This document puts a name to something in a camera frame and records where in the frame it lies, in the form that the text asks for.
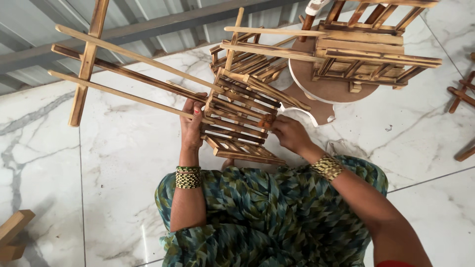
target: woman's right hand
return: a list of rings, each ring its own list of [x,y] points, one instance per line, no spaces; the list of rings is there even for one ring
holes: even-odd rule
[[[310,140],[310,136],[299,121],[279,115],[271,129],[281,146],[302,156],[309,163],[314,163],[325,154],[325,151]]]

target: gold bangle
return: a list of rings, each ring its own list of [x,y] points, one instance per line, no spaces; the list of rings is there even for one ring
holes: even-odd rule
[[[327,181],[333,181],[343,170],[343,165],[330,155],[325,155],[310,166],[318,175]]]

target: woman's left arm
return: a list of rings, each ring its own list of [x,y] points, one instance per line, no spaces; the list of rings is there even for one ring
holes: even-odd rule
[[[181,167],[198,167],[198,151],[203,145],[200,139],[200,123],[203,118],[201,108],[204,103],[187,99],[183,111],[193,113],[193,119],[180,117],[181,122]],[[206,203],[201,187],[184,189],[175,188],[171,203],[170,232],[183,228],[206,225]]]

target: green patterned dress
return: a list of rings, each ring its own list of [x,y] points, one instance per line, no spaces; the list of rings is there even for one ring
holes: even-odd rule
[[[379,167],[336,158],[386,196],[388,180]],[[309,165],[281,166],[276,174],[235,166],[202,173],[207,225],[162,238],[163,266],[364,266],[368,230]],[[170,173],[155,192],[167,230],[174,192]]]

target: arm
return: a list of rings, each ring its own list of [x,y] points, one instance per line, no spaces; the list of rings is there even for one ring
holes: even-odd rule
[[[310,164],[325,155],[325,151],[310,140],[302,124],[296,120],[280,115],[272,132],[283,147]],[[332,186],[368,228],[374,243],[375,265],[395,260],[416,267],[432,267],[409,222],[365,180],[345,169],[332,181]]]
[[[180,117],[181,151],[179,166],[199,166],[198,151],[203,145],[200,139],[200,123],[204,103],[188,99],[183,111],[193,113],[193,119]],[[201,187],[192,189],[176,188],[171,203],[170,232],[183,228],[206,225],[206,203]]]

